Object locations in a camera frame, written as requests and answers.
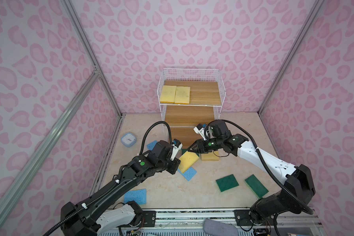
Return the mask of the yellow sponge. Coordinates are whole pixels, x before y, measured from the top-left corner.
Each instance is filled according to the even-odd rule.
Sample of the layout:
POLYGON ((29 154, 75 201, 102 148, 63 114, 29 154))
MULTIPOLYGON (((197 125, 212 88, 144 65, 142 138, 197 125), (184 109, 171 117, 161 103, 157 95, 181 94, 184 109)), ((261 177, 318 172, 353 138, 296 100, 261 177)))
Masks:
POLYGON ((211 153, 205 153, 205 154, 200 154, 201 160, 202 161, 218 161, 220 158, 215 155, 213 152, 211 153))
POLYGON ((177 86, 175 104, 190 104, 190 87, 177 86))
POLYGON ((160 103, 174 104, 177 86, 164 85, 160 94, 160 103))
POLYGON ((181 173, 185 173, 192 165, 194 165, 199 160, 199 156, 194 152, 186 151, 184 154, 182 154, 179 160, 179 171, 181 173))

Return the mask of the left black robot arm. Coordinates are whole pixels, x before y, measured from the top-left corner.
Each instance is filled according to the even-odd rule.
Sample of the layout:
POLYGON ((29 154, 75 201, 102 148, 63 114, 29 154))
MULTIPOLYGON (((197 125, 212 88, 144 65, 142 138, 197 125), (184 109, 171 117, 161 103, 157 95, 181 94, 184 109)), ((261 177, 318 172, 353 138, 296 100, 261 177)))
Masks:
POLYGON ((99 217, 121 196, 156 173, 175 174, 181 161, 176 158, 182 143, 159 141, 152 150, 134 157, 120 167, 118 175, 93 195, 77 204, 71 202, 61 209, 61 230, 65 236, 97 236, 103 228, 99 217))

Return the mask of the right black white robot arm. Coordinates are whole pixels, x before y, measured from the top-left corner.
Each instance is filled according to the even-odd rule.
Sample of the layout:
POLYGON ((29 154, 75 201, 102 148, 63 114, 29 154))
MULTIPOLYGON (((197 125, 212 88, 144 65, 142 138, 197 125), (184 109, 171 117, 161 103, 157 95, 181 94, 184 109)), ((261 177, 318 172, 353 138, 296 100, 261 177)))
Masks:
POLYGON ((248 219, 254 225, 261 225, 285 212, 313 214, 308 204, 316 190, 307 166, 296 166, 264 151, 250 133, 228 120, 198 124, 194 131, 201 135, 201 139, 188 148, 189 152, 208 154, 222 149, 265 171, 280 187, 279 192, 259 198, 250 207, 248 219))

